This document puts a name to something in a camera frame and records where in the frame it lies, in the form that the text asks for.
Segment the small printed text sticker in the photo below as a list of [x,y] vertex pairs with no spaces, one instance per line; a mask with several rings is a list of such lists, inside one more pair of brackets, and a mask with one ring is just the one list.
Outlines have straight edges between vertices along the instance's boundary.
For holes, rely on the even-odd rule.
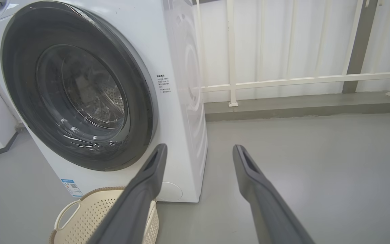
[[170,80],[166,75],[157,75],[156,80],[158,93],[167,94],[172,91]]

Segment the white metal railing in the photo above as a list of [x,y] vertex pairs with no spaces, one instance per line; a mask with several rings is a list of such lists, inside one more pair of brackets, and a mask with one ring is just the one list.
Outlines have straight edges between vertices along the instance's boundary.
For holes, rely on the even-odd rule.
[[390,0],[362,71],[342,75],[358,0],[196,0],[206,103],[390,92]]

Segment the round white filter cover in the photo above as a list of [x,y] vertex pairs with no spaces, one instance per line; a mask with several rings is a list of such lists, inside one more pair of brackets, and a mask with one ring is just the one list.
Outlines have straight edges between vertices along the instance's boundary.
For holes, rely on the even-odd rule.
[[162,182],[157,201],[175,202],[181,199],[183,192],[180,187],[171,182]]

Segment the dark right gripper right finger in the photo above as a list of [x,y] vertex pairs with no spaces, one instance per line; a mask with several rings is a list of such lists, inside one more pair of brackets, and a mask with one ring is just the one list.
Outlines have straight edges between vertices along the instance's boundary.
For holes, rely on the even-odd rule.
[[246,148],[234,145],[232,154],[239,190],[250,204],[259,244],[315,244]]

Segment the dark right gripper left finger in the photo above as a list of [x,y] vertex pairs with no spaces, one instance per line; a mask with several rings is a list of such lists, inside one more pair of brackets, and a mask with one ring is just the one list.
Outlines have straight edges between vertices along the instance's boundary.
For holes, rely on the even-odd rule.
[[87,244],[142,244],[151,202],[158,196],[167,145],[157,145],[129,182]]

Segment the grey vertical post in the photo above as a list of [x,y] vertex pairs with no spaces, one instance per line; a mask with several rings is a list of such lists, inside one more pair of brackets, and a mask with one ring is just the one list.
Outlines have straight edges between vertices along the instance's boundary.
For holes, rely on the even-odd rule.
[[342,75],[361,74],[376,10],[377,0],[357,1]]

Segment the cream perforated laundry basket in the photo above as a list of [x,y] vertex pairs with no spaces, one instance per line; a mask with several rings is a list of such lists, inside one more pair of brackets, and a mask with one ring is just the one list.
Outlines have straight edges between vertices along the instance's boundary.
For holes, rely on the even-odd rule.
[[[124,190],[124,186],[101,187],[66,205],[56,218],[48,244],[87,244]],[[140,242],[131,244],[156,244],[159,230],[157,198],[158,194],[150,203]]]

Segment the white front-load washing machine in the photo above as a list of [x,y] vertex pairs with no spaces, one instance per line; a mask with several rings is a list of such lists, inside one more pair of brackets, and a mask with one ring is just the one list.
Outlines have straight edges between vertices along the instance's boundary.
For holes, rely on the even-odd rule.
[[[158,123],[147,151],[133,165],[113,171],[75,165],[42,143],[18,113],[3,76],[1,44],[13,15],[39,1],[69,3],[98,14],[122,31],[145,63],[156,91]],[[168,151],[163,182],[181,188],[183,195],[176,202],[199,201],[208,138],[194,11],[192,0],[0,0],[0,93],[59,179],[73,180],[84,195],[101,187],[127,186],[153,149],[164,143]],[[169,78],[170,93],[158,93],[157,75]]]

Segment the black round glass washer door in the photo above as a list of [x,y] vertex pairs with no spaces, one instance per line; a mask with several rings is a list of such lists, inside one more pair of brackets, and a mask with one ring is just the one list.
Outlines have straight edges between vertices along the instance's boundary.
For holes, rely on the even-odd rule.
[[157,128],[156,91],[122,31],[91,10],[39,1],[15,13],[3,37],[7,91],[49,149],[98,171],[143,156]]

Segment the blue energy label sticker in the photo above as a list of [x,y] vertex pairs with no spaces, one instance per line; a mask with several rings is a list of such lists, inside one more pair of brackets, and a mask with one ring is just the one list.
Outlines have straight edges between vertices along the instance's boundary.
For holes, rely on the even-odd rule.
[[73,180],[61,179],[61,182],[65,185],[70,195],[73,196],[74,198],[81,198],[84,195]]

